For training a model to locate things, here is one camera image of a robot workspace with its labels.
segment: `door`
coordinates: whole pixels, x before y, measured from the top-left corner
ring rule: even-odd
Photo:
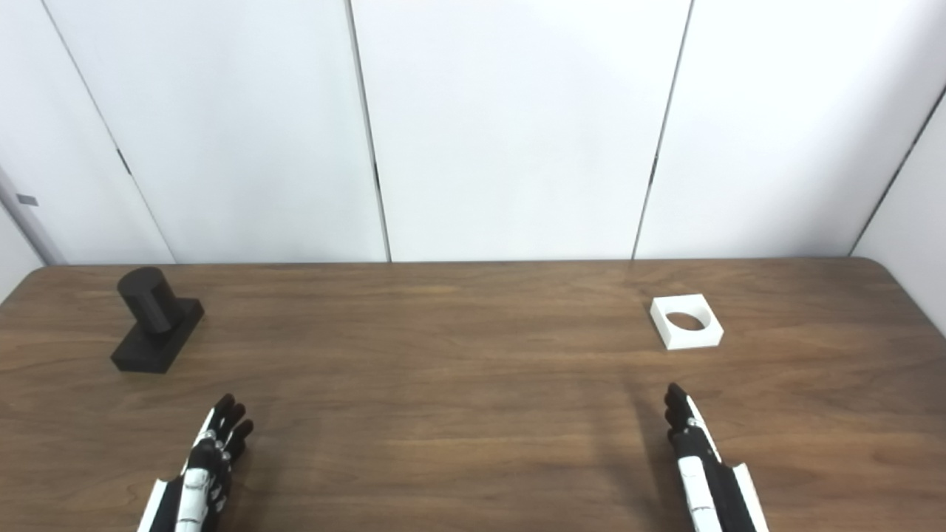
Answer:
[[[697,1],[636,257],[846,255],[946,84],[938,0]]]
[[[631,257],[688,7],[354,2],[392,258]]]
[[[48,0],[180,262],[384,260],[344,0]]]

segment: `circular hole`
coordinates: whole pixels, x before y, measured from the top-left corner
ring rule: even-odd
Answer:
[[[667,314],[667,319],[670,320],[670,323],[686,330],[703,330],[706,328],[703,322],[686,312],[671,312]]]

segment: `black cylinder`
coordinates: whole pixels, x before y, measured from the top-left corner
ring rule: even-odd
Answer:
[[[157,268],[128,272],[118,281],[118,293],[145,332],[168,332],[184,319],[174,291]]]

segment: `white robotic arm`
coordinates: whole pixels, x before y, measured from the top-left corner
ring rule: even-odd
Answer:
[[[214,532],[230,494],[232,466],[246,450],[253,422],[230,394],[210,410],[181,474],[154,483],[138,532]]]

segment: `black peg on base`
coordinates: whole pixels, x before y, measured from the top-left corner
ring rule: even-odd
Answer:
[[[175,296],[164,273],[153,267],[127,273],[118,281],[118,293],[137,323],[112,362],[122,371],[167,373],[203,317],[201,302]]]

